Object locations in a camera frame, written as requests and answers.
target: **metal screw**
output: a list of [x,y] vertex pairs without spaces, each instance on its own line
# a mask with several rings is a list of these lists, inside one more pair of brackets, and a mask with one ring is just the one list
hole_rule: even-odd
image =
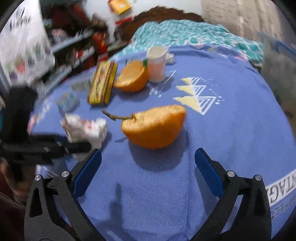
[[68,171],[63,171],[62,172],[62,177],[67,177],[69,176],[69,172]]
[[228,171],[228,172],[227,172],[227,175],[228,175],[229,177],[234,177],[234,176],[235,176],[235,173],[234,173],[233,171]]
[[261,180],[262,180],[262,177],[259,176],[259,175],[256,175],[256,176],[255,176],[255,179],[256,179],[257,181],[261,181]]
[[39,181],[41,179],[40,175],[35,176],[35,181]]

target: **white tissue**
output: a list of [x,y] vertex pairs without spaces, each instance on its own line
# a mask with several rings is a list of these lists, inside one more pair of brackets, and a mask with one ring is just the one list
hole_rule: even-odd
[[[65,114],[61,125],[70,142],[88,141],[92,147],[91,151],[95,148],[99,150],[102,148],[108,132],[106,120],[103,118],[82,120],[79,115],[70,113]],[[73,157],[77,161],[83,161],[89,153],[73,154]]]

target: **shelf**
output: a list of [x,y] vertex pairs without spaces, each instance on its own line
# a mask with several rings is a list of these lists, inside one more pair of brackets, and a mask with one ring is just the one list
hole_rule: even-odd
[[66,47],[68,47],[68,46],[70,46],[70,45],[72,45],[74,43],[79,42],[80,40],[89,38],[92,34],[93,34],[92,31],[88,31],[88,32],[86,32],[84,34],[80,34],[80,35],[78,35],[76,37],[68,38],[64,42],[61,42],[59,44],[56,44],[56,45],[52,46],[52,52],[56,53],[56,52],[66,48]]
[[35,106],[38,106],[41,101],[55,88],[58,84],[66,78],[73,69],[77,68],[82,62],[87,60],[90,56],[94,54],[94,47],[90,47],[88,52],[82,55],[82,57],[75,61],[73,66],[68,66],[62,73],[58,74],[49,84],[44,86],[43,94],[36,101]]

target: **white cup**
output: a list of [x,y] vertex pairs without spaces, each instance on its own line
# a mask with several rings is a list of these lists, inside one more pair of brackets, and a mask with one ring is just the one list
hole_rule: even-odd
[[149,81],[157,83],[164,80],[167,52],[168,48],[160,46],[153,46],[148,50],[146,57],[148,58]]

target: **yellow box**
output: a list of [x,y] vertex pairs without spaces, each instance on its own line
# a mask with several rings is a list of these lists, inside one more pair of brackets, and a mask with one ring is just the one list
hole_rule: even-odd
[[113,11],[118,15],[131,8],[131,5],[127,0],[111,0],[109,4]]
[[117,67],[113,61],[98,63],[89,89],[88,102],[90,104],[109,104]]

